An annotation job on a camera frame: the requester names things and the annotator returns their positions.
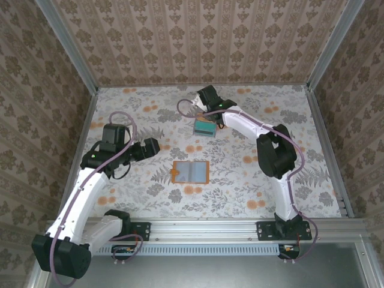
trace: wall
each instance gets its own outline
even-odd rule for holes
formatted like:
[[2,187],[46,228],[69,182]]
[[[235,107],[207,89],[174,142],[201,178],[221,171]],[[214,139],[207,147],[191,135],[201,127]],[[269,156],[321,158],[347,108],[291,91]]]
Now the wall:
[[346,0],[53,0],[99,86],[306,82]]
[[357,217],[384,263],[384,1],[365,1],[315,90]]
[[34,1],[0,1],[0,287],[55,217],[90,95]]

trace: floral tablecloth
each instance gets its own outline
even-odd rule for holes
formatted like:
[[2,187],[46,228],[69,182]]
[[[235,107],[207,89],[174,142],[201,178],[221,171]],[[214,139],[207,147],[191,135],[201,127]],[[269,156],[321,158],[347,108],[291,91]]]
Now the floral tablecloth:
[[[94,205],[91,216],[101,217],[114,208],[132,217],[151,218],[259,218],[273,217],[275,196],[269,178],[257,163],[256,144],[230,128],[216,137],[193,135],[193,119],[176,111],[182,98],[194,98],[202,86],[153,88],[102,88],[86,140],[86,152],[101,139],[108,116],[116,110],[129,113],[138,138],[156,138],[161,151],[133,163],[128,176],[111,179]],[[299,143],[306,164],[294,178],[297,207],[311,217],[340,217],[319,139],[303,86],[215,86],[223,99],[231,99],[263,122],[282,123]],[[188,104],[181,106],[192,113]],[[128,124],[124,116],[114,122]],[[175,160],[208,160],[206,185],[173,184],[170,169]],[[126,167],[116,171],[116,177]]]

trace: grey floor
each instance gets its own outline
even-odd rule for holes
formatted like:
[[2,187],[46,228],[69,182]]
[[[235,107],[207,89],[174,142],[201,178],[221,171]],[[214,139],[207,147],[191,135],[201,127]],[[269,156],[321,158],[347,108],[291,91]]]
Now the grey floor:
[[[94,288],[364,288],[356,250],[349,244],[319,244],[302,261],[277,256],[140,256],[124,265],[95,257],[73,287]],[[49,287],[59,287],[53,281]]]

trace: teal box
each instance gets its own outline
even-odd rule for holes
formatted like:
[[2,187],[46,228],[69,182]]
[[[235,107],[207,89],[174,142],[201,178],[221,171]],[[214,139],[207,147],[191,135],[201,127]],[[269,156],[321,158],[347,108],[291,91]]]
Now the teal box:
[[196,120],[194,123],[193,134],[200,136],[215,137],[216,124]]

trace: gray leaf pattern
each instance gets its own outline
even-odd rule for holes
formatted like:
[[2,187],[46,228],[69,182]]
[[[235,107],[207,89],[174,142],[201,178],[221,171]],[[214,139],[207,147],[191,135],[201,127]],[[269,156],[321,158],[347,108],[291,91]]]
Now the gray leaf pattern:
[[[109,114],[122,107],[136,122],[137,139],[157,139],[160,152],[155,157],[132,163],[131,172],[122,180],[111,180],[91,216],[100,217],[108,209],[118,209],[129,212],[132,217],[148,218],[273,217],[275,194],[271,180],[260,170],[256,143],[228,127],[217,130],[215,137],[194,135],[194,120],[183,118],[176,111],[179,99],[193,99],[201,88],[99,90],[92,119],[94,125],[89,130],[84,152],[101,139]],[[304,89],[301,86],[215,88],[223,99],[235,101],[257,119],[272,125],[284,123],[288,127],[293,139],[305,149],[306,156],[305,169],[293,178],[296,206],[308,216],[339,217]],[[287,99],[295,105],[286,105]],[[184,103],[181,109],[191,115],[195,113]],[[113,120],[128,123],[120,115]],[[209,184],[171,183],[173,162],[187,160],[209,161]],[[117,173],[121,175],[124,169],[120,167]]]

